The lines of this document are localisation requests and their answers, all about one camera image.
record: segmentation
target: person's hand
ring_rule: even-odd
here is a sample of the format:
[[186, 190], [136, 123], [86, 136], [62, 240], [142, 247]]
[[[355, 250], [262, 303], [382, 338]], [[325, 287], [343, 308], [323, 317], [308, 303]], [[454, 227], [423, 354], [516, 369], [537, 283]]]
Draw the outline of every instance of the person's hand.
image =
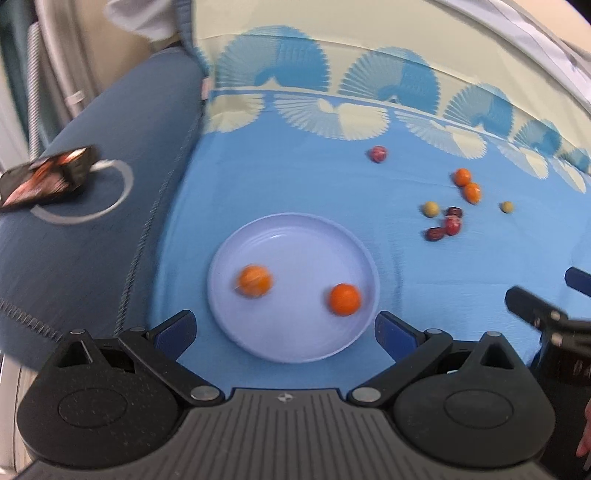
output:
[[585, 418], [587, 419], [587, 425], [583, 431], [583, 437], [577, 447], [577, 457], [582, 457], [591, 452], [591, 400], [585, 407]]

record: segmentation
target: fan pattern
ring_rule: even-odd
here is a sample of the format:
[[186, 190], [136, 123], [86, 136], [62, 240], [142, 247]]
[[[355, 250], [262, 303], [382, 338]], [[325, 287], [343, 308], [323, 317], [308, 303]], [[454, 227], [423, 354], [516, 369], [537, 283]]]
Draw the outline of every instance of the fan pattern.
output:
[[554, 171], [581, 193], [591, 184], [589, 153], [572, 147], [548, 120], [516, 126], [515, 107], [497, 87], [467, 85], [440, 105], [438, 72], [411, 50], [363, 52], [329, 95], [335, 79], [320, 42], [295, 28], [270, 25], [235, 36], [209, 69], [216, 89], [205, 132], [231, 132], [265, 111], [304, 132], [360, 141], [400, 121], [411, 135], [450, 155], [483, 159], [492, 145], [536, 179]]

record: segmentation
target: light purple plate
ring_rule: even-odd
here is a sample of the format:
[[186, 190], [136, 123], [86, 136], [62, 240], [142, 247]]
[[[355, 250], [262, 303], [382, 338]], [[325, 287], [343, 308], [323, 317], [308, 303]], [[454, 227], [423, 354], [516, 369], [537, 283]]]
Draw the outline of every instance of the light purple plate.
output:
[[[264, 265], [273, 288], [247, 299], [236, 278], [247, 265]], [[327, 295], [339, 283], [356, 285], [362, 306], [339, 317]], [[259, 218], [234, 232], [209, 269], [209, 305], [226, 334], [248, 352], [282, 363], [313, 362], [348, 347], [374, 321], [379, 277], [371, 255], [342, 226], [302, 213]]]

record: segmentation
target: orange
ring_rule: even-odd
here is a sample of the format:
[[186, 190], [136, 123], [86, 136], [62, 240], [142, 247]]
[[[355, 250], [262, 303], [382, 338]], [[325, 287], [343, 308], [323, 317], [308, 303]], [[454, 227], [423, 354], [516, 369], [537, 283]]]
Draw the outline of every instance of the orange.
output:
[[482, 193], [480, 192], [480, 185], [477, 183], [469, 183], [464, 187], [464, 197], [468, 202], [475, 205], [480, 202]]
[[460, 168], [453, 174], [453, 183], [458, 187], [465, 187], [472, 181], [472, 174], [467, 168]]
[[352, 315], [361, 307], [361, 293], [354, 285], [339, 283], [330, 291], [329, 305], [337, 315]]
[[272, 286], [273, 276], [260, 265], [248, 265], [236, 281], [236, 288], [247, 297], [262, 297]]

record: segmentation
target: small yellow ball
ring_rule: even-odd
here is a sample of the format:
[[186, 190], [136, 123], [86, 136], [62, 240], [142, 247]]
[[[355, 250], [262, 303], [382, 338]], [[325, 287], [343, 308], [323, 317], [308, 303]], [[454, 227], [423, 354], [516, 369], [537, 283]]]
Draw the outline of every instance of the small yellow ball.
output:
[[423, 214], [426, 217], [433, 218], [439, 215], [439, 205], [435, 202], [427, 202], [423, 205]]
[[501, 210], [505, 213], [512, 213], [514, 210], [513, 204], [511, 202], [503, 202], [501, 203]]

